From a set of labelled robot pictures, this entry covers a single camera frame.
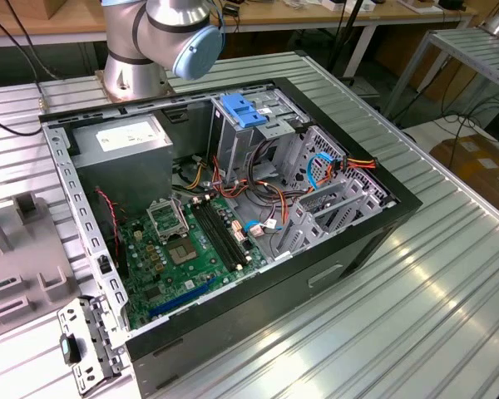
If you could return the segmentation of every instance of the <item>metal slotted table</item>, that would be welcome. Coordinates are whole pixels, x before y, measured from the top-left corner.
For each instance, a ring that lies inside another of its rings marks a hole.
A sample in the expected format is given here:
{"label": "metal slotted table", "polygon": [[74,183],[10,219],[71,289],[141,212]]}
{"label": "metal slotted table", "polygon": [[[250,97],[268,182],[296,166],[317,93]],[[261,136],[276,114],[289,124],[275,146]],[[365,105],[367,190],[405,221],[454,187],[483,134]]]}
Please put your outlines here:
{"label": "metal slotted table", "polygon": [[[499,213],[308,57],[218,62],[178,92],[286,76],[376,155],[423,207],[336,287],[153,397],[496,397]],[[107,103],[93,77],[43,86],[52,111]],[[33,86],[0,88],[0,121],[37,126]],[[95,284],[41,135],[0,130],[0,205],[33,190],[84,293]],[[55,314],[0,337],[1,398],[77,398]],[[129,369],[95,398],[138,398]]]}
{"label": "metal slotted table", "polygon": [[476,95],[472,96],[472,98],[476,97],[475,102],[481,99],[479,95],[488,81],[492,81],[499,86],[499,39],[497,37],[490,35],[479,27],[431,31],[425,35],[403,74],[399,77],[398,83],[383,110],[386,117],[393,111],[403,90],[407,87],[413,73],[431,45],[442,50],[442,54],[423,79],[418,88],[419,91],[434,78],[447,57],[456,58],[461,63],[474,69],[480,76],[483,76],[483,83],[477,88]]}

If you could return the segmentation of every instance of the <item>red cable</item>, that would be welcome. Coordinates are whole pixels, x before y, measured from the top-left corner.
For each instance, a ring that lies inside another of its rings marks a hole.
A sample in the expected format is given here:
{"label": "red cable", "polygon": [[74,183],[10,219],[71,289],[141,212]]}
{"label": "red cable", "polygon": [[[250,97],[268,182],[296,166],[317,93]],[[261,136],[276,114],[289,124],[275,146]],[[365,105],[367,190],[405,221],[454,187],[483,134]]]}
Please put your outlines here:
{"label": "red cable", "polygon": [[107,206],[109,207],[109,210],[111,211],[111,217],[113,219],[113,234],[115,235],[115,256],[118,256],[118,230],[116,228],[116,215],[115,215],[115,208],[113,207],[113,203],[109,199],[109,197],[101,191],[100,189],[95,189],[95,191],[103,197],[103,199],[106,201]]}

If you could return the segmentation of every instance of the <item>motherboard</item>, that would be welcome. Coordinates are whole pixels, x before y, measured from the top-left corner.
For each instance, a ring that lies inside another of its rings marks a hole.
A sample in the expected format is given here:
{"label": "motherboard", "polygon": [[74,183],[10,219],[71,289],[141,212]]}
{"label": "motherboard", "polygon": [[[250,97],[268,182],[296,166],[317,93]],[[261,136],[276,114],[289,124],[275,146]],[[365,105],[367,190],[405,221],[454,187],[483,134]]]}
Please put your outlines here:
{"label": "motherboard", "polygon": [[120,232],[131,329],[267,264],[223,198],[155,204]]}

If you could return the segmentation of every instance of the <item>blue drive bay latch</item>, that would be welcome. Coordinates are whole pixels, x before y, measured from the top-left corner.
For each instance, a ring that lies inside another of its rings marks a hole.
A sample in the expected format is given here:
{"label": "blue drive bay latch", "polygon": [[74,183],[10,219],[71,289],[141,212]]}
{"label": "blue drive bay latch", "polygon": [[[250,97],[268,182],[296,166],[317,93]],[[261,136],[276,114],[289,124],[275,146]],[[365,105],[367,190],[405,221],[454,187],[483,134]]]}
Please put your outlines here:
{"label": "blue drive bay latch", "polygon": [[257,112],[241,94],[229,94],[220,99],[224,108],[239,122],[240,127],[258,126],[268,122],[268,119]]}

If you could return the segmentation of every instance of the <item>white label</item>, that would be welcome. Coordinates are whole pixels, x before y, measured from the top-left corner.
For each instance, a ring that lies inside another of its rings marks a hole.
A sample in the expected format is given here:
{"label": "white label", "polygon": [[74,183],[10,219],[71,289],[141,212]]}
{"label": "white label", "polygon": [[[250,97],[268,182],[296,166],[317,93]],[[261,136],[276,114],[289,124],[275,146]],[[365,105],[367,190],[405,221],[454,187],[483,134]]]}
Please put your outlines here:
{"label": "white label", "polygon": [[96,138],[101,145],[101,149],[107,152],[156,140],[157,133],[148,122],[139,122],[99,131]]}
{"label": "white label", "polygon": [[460,145],[469,152],[475,152],[480,150],[479,146],[471,141],[463,141],[462,143],[460,143]]}
{"label": "white label", "polygon": [[260,110],[257,110],[261,115],[266,115],[266,114],[273,114],[272,110],[269,108],[261,108]]}
{"label": "white label", "polygon": [[269,229],[275,229],[276,224],[277,224],[277,220],[275,220],[275,219],[268,219],[264,222],[264,226],[269,228]]}
{"label": "white label", "polygon": [[478,160],[479,162],[482,163],[482,166],[484,166],[486,169],[496,169],[498,168],[499,166],[497,166],[497,164],[491,160],[490,158],[482,158],[480,160]]}

